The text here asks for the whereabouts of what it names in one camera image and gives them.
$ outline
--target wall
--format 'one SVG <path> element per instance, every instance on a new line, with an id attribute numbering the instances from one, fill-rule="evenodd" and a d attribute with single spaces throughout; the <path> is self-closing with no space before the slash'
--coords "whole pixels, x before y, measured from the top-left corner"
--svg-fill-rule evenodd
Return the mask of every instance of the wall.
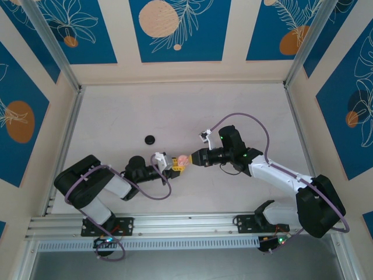
<path id="1" fill-rule="evenodd" d="M 339 133 L 335 133 L 332 122 L 340 119 L 337 129 L 348 128 L 348 123 L 346 124 L 348 120 L 346 115 L 350 110 L 347 108 L 348 101 L 345 101 L 346 104 L 343 108 L 339 107 L 339 102 L 348 100 L 353 92 L 345 91 L 343 87 L 340 88 L 339 84 L 344 85 L 344 81 L 352 79 L 352 85 L 355 90 L 358 89 L 355 85 L 357 78 L 353 76 L 358 54 L 353 61 L 347 61 L 352 64 L 352 67 L 346 68 L 343 72 L 337 72 L 337 69 L 343 66 L 340 62 L 345 56 L 346 58 L 350 57 L 346 54 L 371 22 L 372 11 L 373 2 L 370 0 L 358 0 L 312 75 L 307 78 L 305 71 L 302 69 L 290 86 L 290 92 L 298 111 L 301 126 L 305 132 L 306 142 L 316 172 L 328 176 L 333 181 L 346 207 L 348 222 L 351 226 L 351 232 L 348 237 L 353 244 L 367 278 L 373 274 L 371 265 L 373 240 L 364 223 L 362 214 L 373 210 L 373 169 L 368 169 L 367 171 L 361 169 L 354 173 L 351 172 L 351 168 L 361 168 L 364 161 L 371 163 L 370 154 L 373 147 L 365 147 L 365 154 L 360 160 L 354 158 L 359 153 L 358 149 L 363 149 L 360 147 L 362 143 L 361 134 L 356 134 L 355 138 L 345 141 L 342 146 L 337 143 L 354 136 L 353 134 L 361 129 L 362 123 L 350 124 L 351 128 L 344 134 L 342 130 Z M 321 109 L 325 107 L 323 105 L 324 101 L 327 100 L 324 100 L 324 98 L 328 96 L 334 96 L 334 99 L 329 102 L 331 107 L 322 111 Z M 353 165 L 348 165 L 348 160 L 340 157 L 341 151 L 350 152 L 350 162 Z"/>
<path id="2" fill-rule="evenodd" d="M 0 128 L 0 145 L 1 148 L 5 147 L 1 150 L 2 155 L 0 156 L 2 170 L 14 171 L 13 168 L 10 169 L 5 164 L 13 160 L 8 155 L 4 155 L 7 150 L 14 157 L 29 158 L 26 162 L 26 171 L 24 174 L 22 172 L 19 183 L 8 179 L 7 181 L 0 179 L 0 221 L 6 222 L 0 240 L 0 278 L 6 279 L 11 272 L 21 241 L 26 234 L 30 217 L 40 214 L 42 202 L 51 184 L 75 94 L 62 74 L 56 81 L 52 79 L 2 9 L 0 9 L 0 26 L 1 44 L 16 60 L 16 63 L 23 68 L 23 70 L 19 70 L 18 75 L 10 75 L 12 73 L 11 65 L 8 67 L 8 73 L 0 82 L 0 98 L 6 100 L 13 98 L 13 96 L 24 96 L 25 99 L 29 99 L 29 95 L 34 94 L 35 91 L 28 87 L 24 88 L 24 92 L 19 92 L 18 88 L 19 85 L 24 85 L 22 77 L 25 76 L 25 79 L 28 79 L 27 76 L 29 76 L 31 79 L 29 84 L 38 92 L 41 92 L 40 100 L 43 100 L 41 102 L 48 106 L 46 112 L 42 112 L 39 119 L 38 115 L 41 108 L 37 107 L 38 105 L 33 108 L 35 128 L 38 126 L 38 122 L 41 123 L 41 126 L 38 133 L 36 129 L 33 133 L 31 132 L 33 134 L 32 139 L 35 140 L 30 150 L 31 155 L 22 154 L 23 147 L 26 144 L 23 144 L 16 134 L 10 133 L 9 128 L 17 124 L 15 119 L 12 120 L 11 126 L 4 125 Z M 5 53 L 6 51 L 2 49 L 1 60 L 4 59 Z M 7 87 L 7 92 L 4 91 L 3 87 L 5 81 L 14 85 L 14 87 Z"/>
<path id="3" fill-rule="evenodd" d="M 283 81 L 321 3 L 36 1 L 83 84 Z"/>

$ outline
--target black puck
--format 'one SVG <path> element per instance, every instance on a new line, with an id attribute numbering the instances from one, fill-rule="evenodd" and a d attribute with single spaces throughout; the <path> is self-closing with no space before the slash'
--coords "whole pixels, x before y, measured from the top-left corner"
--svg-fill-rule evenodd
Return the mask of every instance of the black puck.
<path id="1" fill-rule="evenodd" d="M 156 139 L 152 135 L 148 135 L 147 137 L 145 137 L 145 143 L 147 143 L 148 145 L 154 144 L 155 141 Z"/>

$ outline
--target yellow object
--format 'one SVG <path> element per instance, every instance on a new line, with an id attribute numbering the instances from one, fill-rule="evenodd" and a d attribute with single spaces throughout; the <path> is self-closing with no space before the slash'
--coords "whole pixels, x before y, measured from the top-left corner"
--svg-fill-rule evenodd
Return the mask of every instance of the yellow object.
<path id="1" fill-rule="evenodd" d="M 180 171 L 182 173 L 185 169 L 185 166 L 179 166 L 177 164 L 177 158 L 173 157 L 173 171 Z"/>

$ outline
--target small pink object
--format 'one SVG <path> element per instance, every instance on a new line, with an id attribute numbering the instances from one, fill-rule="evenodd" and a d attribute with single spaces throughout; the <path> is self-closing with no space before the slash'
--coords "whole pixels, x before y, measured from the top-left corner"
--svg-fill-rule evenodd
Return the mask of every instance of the small pink object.
<path id="1" fill-rule="evenodd" d="M 188 156 L 181 155 L 177 158 L 177 165 L 179 166 L 187 166 L 189 164 Z"/>

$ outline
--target black round object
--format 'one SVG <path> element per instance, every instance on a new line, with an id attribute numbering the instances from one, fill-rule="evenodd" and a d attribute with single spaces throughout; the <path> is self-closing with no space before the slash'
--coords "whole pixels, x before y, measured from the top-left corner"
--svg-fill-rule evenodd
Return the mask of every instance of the black round object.
<path id="1" fill-rule="evenodd" d="M 155 141 L 156 139 L 152 135 L 148 135 L 147 137 L 145 137 L 145 143 L 147 143 L 148 145 L 154 144 Z"/>

